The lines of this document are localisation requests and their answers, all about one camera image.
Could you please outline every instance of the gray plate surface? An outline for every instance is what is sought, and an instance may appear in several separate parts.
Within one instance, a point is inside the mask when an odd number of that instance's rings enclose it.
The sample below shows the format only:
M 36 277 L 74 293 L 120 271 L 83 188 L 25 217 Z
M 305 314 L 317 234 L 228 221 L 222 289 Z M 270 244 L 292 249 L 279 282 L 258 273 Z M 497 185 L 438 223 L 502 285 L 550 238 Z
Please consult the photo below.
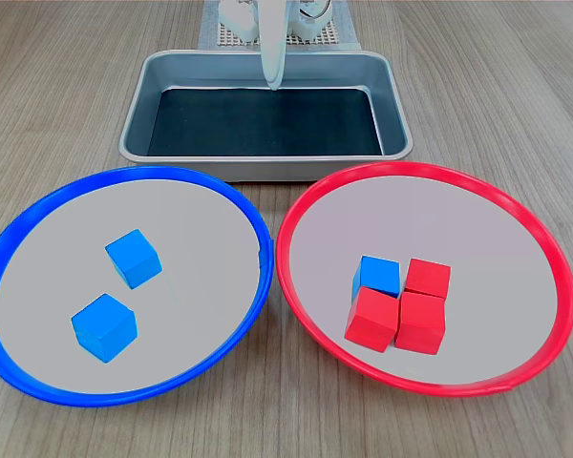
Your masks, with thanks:
M 130 290 L 104 247 L 139 229 L 163 273 Z M 0 285 L 0 339 L 47 385 L 114 393 L 155 385 L 217 350 L 248 312 L 259 283 L 259 242 L 242 211 L 207 188 L 125 182 L 83 195 L 43 219 Z M 71 316 L 102 293 L 137 315 L 139 337 L 104 364 L 78 345 Z
M 344 339 L 352 277 L 363 255 L 452 266 L 446 334 L 436 356 Z M 471 384 L 529 360 L 550 334 L 557 290 L 533 236 L 506 211 L 456 186 L 420 177 L 368 178 L 338 188 L 299 221 L 292 281 L 320 330 L 359 360 L 405 379 Z

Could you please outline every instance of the white mesh platform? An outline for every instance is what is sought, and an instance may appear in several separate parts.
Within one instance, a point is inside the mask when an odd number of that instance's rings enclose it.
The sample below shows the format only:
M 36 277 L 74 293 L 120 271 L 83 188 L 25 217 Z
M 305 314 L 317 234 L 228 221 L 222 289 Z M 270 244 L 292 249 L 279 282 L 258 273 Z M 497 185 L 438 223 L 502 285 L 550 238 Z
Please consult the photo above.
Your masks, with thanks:
M 219 46 L 259 46 L 259 38 L 253 42 L 245 43 L 221 23 L 219 23 L 217 35 L 217 45 Z M 329 22 L 312 41 L 304 41 L 296 35 L 289 35 L 286 41 L 288 45 L 337 45 L 340 42 L 333 21 Z

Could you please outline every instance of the wooden table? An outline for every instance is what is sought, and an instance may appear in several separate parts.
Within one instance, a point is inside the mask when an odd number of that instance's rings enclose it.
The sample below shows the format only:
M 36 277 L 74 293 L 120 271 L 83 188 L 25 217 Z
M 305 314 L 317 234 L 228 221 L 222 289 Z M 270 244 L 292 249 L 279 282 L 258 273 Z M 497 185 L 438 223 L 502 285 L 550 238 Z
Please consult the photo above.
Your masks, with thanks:
M 573 3 L 350 4 L 364 49 L 393 62 L 410 160 L 523 202 L 573 268 Z M 0 2 L 0 232 L 117 152 L 142 60 L 197 45 L 198 2 Z M 304 185 L 238 186 L 274 236 Z M 426 398 L 324 351 L 278 282 L 242 343 L 194 382 L 108 409 L 36 401 L 0 379 L 0 456 L 573 457 L 573 335 L 513 392 Z

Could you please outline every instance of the cube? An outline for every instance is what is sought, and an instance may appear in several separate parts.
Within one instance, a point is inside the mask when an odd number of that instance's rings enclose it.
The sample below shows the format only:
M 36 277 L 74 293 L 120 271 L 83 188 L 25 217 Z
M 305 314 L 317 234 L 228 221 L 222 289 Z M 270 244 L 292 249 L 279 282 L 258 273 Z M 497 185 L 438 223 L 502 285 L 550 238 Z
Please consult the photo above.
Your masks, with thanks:
M 106 246 L 106 252 L 131 289 L 151 280 L 162 270 L 157 252 L 138 229 Z
M 399 263 L 370 256 L 362 257 L 352 281 L 352 301 L 362 286 L 397 298 L 401 291 Z
M 413 259 L 405 280 L 405 291 L 446 299 L 451 270 L 449 265 Z
M 72 317 L 78 343 L 103 363 L 109 363 L 138 336 L 135 313 L 103 294 Z
M 446 332 L 444 305 L 445 301 L 436 296 L 404 292 L 394 346 L 436 355 Z
M 399 321 L 399 300 L 366 286 L 356 296 L 345 338 L 382 353 L 393 341 Z

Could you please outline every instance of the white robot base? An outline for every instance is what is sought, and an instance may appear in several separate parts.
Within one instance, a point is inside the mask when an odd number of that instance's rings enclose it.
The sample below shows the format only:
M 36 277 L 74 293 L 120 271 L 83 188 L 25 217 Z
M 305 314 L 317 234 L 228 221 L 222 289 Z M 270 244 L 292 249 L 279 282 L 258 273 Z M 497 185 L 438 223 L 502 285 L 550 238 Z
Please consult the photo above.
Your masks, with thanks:
M 333 7 L 331 3 L 326 7 L 326 0 L 302 2 L 301 7 L 308 16 L 301 13 L 300 1 L 289 3 L 293 5 L 290 8 L 286 33 L 296 35 L 303 41 L 314 40 L 332 19 Z M 256 2 L 221 0 L 219 21 L 245 43 L 252 43 L 259 38 L 259 14 Z

